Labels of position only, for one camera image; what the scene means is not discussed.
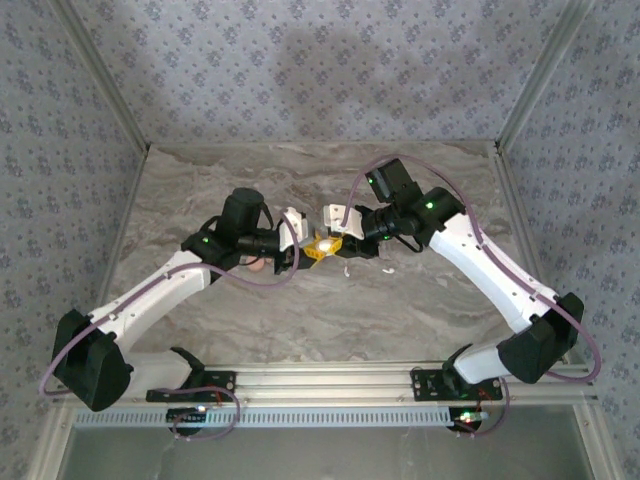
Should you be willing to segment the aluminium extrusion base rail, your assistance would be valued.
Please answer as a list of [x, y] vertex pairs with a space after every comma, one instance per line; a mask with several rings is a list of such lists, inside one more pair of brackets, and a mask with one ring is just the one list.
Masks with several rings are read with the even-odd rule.
[[[248, 407], [400, 406], [414, 401], [410, 372], [435, 369], [437, 362], [311, 362], [208, 365], [208, 370], [236, 373], [235, 394]], [[525, 384], [506, 379], [516, 406], [595, 404], [591, 383], [543, 377]]]

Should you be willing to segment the aluminium frame post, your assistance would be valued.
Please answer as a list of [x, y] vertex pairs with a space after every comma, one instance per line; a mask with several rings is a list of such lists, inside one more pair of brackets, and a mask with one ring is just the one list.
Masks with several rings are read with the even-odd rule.
[[534, 62], [521, 93], [497, 136], [496, 148], [500, 155], [507, 153], [531, 116], [536, 103], [544, 93], [552, 76], [569, 50], [582, 23], [594, 8], [596, 0], [567, 0], [540, 55]]
[[118, 121], [129, 143], [138, 153], [145, 156], [149, 149], [148, 142], [72, 1], [46, 1], [69, 37], [71, 44], [78, 52], [84, 66]]

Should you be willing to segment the black controller board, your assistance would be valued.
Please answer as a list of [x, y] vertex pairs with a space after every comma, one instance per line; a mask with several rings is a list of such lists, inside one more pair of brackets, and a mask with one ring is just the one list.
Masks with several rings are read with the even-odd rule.
[[172, 408], [166, 412], [165, 422], [178, 437], [190, 437], [202, 430], [207, 409], [204, 406]]
[[480, 407], [450, 407], [449, 415], [452, 424], [448, 426], [448, 429], [454, 433], [465, 435], [475, 435], [482, 423], [489, 419], [489, 414]]

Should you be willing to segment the aluminium frame leg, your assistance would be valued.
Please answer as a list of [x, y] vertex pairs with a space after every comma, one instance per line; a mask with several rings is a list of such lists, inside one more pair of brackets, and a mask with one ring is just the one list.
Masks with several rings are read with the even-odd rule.
[[57, 480], [75, 418], [73, 407], [57, 406], [49, 411], [26, 480]]
[[626, 480], [600, 405], [574, 407], [580, 436], [595, 480]]

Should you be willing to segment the grey metal panel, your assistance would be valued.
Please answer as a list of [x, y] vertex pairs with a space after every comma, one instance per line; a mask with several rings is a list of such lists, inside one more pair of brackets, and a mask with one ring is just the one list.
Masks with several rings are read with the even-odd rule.
[[164, 429], [78, 429], [58, 480], [594, 480], [584, 454], [445, 429], [238, 429], [183, 442]]

